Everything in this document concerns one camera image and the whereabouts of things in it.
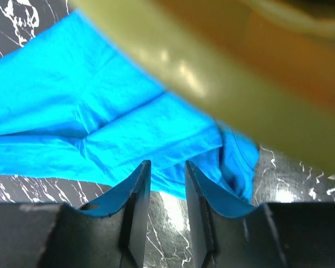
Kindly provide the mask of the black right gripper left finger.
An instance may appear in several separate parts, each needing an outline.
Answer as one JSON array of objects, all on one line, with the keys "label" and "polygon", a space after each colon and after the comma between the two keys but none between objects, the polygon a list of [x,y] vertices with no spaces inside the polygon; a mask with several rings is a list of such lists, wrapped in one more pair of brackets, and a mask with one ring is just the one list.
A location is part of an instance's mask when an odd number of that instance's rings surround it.
[{"label": "black right gripper left finger", "polygon": [[76,209],[0,203],[0,267],[143,267],[151,162]]}]

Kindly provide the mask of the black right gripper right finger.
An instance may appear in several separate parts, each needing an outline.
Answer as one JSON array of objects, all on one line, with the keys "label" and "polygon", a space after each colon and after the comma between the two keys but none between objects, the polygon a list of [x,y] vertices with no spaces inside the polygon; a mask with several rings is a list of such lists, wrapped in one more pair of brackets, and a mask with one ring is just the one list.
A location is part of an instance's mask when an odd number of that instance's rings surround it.
[{"label": "black right gripper right finger", "polygon": [[335,267],[335,203],[254,207],[185,164],[195,267]]}]

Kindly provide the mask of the blue t shirt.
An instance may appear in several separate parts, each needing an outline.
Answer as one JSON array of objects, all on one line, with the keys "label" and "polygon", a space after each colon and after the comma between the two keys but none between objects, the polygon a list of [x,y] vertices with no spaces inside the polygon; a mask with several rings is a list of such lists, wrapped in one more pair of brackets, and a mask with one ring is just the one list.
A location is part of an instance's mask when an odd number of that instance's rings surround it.
[{"label": "blue t shirt", "polygon": [[244,201],[259,151],[168,92],[75,11],[0,59],[0,175],[115,186],[143,161],[185,198],[186,161]]}]

